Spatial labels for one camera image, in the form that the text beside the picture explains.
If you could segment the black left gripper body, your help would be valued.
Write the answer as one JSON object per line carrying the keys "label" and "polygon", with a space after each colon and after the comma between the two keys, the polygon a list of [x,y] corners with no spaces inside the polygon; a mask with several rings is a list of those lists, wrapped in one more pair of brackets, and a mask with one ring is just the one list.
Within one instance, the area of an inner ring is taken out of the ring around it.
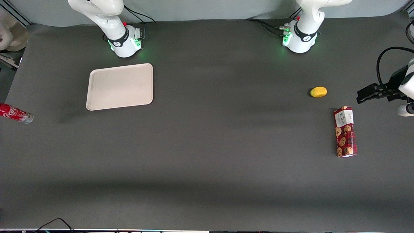
{"label": "black left gripper body", "polygon": [[401,69],[394,72],[389,81],[384,85],[386,89],[386,95],[387,100],[389,102],[394,101],[396,99],[400,99],[402,101],[409,101],[409,98],[407,95],[403,94],[401,91],[399,91],[399,86],[402,84],[406,73],[408,70],[408,65],[405,65]]}

